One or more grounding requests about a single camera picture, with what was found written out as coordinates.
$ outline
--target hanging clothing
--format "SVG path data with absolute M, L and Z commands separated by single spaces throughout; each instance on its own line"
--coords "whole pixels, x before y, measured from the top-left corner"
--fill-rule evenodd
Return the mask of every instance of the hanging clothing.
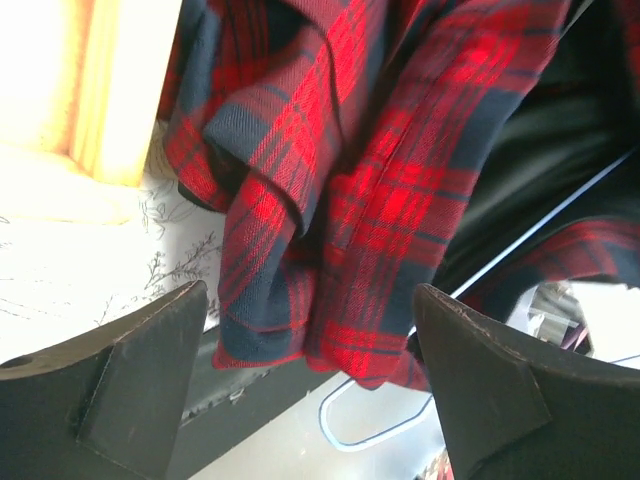
M 640 91 L 640 3 L 614 3 L 626 80 Z M 159 114 L 170 121 L 165 149 L 183 187 L 226 213 L 215 367 L 304 356 L 365 388 L 428 388 L 406 348 L 413 289 L 433 280 L 569 8 L 185 0 Z M 603 261 L 584 264 L 585 245 Z M 499 296 L 518 266 L 535 267 L 511 285 L 521 291 L 616 274 L 639 251 L 638 225 L 587 222 L 482 287 Z M 469 302 L 482 310 L 478 298 L 474 290 Z

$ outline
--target fabric fold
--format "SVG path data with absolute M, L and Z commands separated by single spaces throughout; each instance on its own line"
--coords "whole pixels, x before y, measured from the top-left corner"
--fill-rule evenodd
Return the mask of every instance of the fabric fold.
M 182 184 L 227 215 L 217 368 L 304 356 L 365 388 L 428 388 L 406 351 L 413 289 L 569 3 L 185 0 L 159 114 Z

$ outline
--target red plaid shirt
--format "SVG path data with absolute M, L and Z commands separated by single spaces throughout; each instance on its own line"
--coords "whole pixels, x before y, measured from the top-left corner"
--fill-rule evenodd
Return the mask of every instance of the red plaid shirt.
M 640 87 L 640 2 L 615 1 Z M 367 388 L 426 387 L 406 351 L 413 289 L 433 278 L 491 139 L 552 58 L 568 7 L 185 0 L 160 115 L 182 183 L 227 215 L 214 366 L 304 356 Z M 367 110 L 407 42 L 416 48 L 389 97 Z M 363 116 L 375 119 L 366 135 Z M 367 143 L 345 153 L 357 138 Z M 608 246 L 633 255 L 639 238 L 635 225 L 574 225 L 522 262 L 535 281 L 566 278 L 558 259 L 572 277 L 614 274 L 620 249 Z M 609 261 L 584 263 L 584 242 Z

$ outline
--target white sheet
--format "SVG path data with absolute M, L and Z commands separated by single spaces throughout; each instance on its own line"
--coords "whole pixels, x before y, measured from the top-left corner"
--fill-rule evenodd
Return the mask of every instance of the white sheet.
M 122 226 L 0 217 L 0 363 L 119 318 L 189 280 L 216 289 L 224 216 L 185 201 L 156 125 L 137 217 Z

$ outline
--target black plastic part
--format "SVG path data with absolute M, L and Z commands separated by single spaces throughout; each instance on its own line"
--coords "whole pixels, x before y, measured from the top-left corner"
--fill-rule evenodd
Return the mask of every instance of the black plastic part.
M 456 480 L 640 478 L 640 371 L 544 343 L 432 286 L 414 310 Z
M 214 370 L 206 309 L 191 283 L 0 365 L 0 478 L 188 479 L 328 378 L 299 362 Z

